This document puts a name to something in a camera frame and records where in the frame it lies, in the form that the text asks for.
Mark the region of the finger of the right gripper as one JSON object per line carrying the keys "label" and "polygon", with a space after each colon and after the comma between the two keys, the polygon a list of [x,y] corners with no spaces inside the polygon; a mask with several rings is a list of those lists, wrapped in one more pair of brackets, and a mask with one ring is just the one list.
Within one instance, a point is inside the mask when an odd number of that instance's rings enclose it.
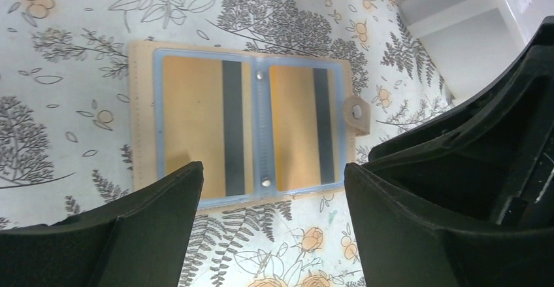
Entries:
{"label": "finger of the right gripper", "polygon": [[367,169],[477,220],[552,226],[553,17],[484,90],[373,148]]}

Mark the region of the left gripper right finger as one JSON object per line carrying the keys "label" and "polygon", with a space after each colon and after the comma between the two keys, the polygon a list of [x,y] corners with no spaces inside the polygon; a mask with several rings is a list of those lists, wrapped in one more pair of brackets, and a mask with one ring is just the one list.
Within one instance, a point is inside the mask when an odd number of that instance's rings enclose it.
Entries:
{"label": "left gripper right finger", "polygon": [[367,286],[552,286],[553,228],[442,208],[356,163],[344,187]]}

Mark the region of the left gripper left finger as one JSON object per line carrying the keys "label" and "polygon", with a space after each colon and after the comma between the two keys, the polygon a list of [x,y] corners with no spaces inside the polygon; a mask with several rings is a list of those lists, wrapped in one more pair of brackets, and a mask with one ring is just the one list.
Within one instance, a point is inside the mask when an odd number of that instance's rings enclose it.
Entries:
{"label": "left gripper left finger", "polygon": [[203,187],[193,161],[52,225],[1,232],[2,286],[177,286]]}

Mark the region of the beige card holder wallet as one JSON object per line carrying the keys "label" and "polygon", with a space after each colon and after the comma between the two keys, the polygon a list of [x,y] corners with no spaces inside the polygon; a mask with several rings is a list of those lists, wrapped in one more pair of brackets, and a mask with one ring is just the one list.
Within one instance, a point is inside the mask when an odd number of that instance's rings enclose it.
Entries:
{"label": "beige card holder wallet", "polygon": [[336,190],[370,132],[344,59],[155,41],[127,54],[136,190],[192,161],[201,208]]}

